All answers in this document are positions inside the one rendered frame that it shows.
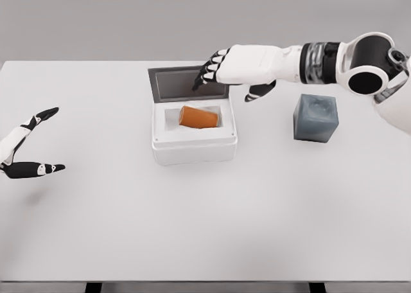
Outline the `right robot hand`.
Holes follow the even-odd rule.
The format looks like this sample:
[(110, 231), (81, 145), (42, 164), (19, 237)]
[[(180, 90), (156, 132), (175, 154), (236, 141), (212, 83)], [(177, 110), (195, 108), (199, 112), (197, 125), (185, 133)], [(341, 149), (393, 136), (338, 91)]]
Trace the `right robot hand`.
[(215, 52), (200, 68), (192, 90), (210, 83), (247, 85), (246, 102), (267, 95), (277, 83), (281, 49), (265, 45), (233, 45)]

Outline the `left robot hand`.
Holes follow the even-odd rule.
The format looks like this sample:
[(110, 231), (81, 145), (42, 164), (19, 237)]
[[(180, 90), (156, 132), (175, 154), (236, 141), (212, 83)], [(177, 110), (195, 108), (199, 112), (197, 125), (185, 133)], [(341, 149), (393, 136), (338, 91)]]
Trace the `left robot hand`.
[(42, 122), (54, 116), (58, 111), (58, 107), (53, 107), (39, 112), (15, 127), (7, 136), (0, 140), (0, 172), (3, 172), (10, 179), (28, 179), (65, 170), (66, 166), (64, 164), (14, 161), (15, 153), (33, 130)]

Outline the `white box lid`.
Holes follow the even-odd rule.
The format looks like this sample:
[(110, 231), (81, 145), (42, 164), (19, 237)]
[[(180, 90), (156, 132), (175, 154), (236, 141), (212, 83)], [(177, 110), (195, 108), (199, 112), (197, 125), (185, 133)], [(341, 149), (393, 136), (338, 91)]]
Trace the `white box lid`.
[(229, 97), (229, 86), (211, 82), (192, 88), (201, 66), (158, 67), (148, 69), (154, 103), (219, 100)]

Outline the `orange cup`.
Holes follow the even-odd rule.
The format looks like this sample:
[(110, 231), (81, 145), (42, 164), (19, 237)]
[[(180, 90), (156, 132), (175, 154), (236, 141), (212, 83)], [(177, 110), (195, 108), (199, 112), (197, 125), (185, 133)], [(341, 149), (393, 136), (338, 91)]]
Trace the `orange cup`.
[(179, 125), (196, 129), (215, 128), (218, 126), (217, 113), (183, 106), (180, 110)]

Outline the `white box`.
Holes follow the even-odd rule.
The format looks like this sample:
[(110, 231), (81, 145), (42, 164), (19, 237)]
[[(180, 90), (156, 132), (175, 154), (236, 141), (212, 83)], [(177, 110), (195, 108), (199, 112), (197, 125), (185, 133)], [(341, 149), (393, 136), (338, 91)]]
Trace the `white box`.
[[(179, 125), (183, 106), (214, 112), (215, 128)], [(157, 164), (229, 161), (236, 155), (238, 135), (230, 99), (166, 102), (153, 105), (152, 150)]]

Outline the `grey cube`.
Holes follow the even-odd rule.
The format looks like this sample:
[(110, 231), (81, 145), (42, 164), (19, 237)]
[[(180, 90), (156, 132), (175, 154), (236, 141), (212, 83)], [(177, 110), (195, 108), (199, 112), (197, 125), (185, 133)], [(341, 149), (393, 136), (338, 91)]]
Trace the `grey cube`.
[(293, 138), (327, 143), (339, 125), (337, 101), (332, 96), (301, 94), (293, 113)]

